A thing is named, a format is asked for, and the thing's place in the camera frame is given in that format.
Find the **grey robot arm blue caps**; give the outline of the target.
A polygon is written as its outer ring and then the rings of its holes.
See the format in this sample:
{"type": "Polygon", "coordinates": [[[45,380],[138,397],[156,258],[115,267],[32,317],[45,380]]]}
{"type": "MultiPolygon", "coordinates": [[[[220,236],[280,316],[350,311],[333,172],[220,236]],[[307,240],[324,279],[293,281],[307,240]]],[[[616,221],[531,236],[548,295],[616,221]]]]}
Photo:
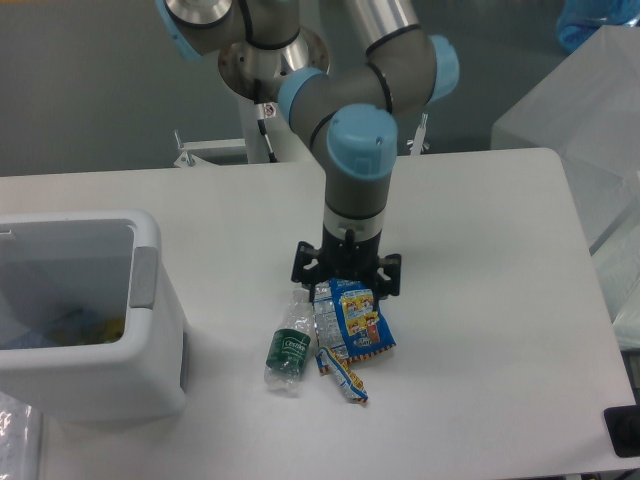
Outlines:
{"type": "Polygon", "coordinates": [[[322,243],[298,244],[292,280],[308,289],[355,280],[376,299],[398,295],[401,258],[378,253],[396,118],[454,90],[459,61],[451,43],[427,35],[408,1],[351,1],[366,61],[333,77],[312,52],[296,1],[160,1],[156,8],[184,57],[231,54],[240,94],[276,103],[324,170],[322,243]]]}

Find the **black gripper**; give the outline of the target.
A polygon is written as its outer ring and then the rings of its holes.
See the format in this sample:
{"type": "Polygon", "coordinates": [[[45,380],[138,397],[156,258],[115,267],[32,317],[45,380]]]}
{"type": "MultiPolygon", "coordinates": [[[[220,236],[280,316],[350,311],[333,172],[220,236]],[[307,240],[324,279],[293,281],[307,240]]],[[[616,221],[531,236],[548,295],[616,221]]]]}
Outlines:
{"type": "Polygon", "coordinates": [[[297,244],[291,281],[307,291],[309,300],[314,299],[316,286],[330,279],[360,281],[376,300],[399,296],[402,256],[379,257],[381,236],[379,231],[367,240],[356,241],[351,233],[338,238],[324,227],[320,251],[305,241],[297,244]]]}

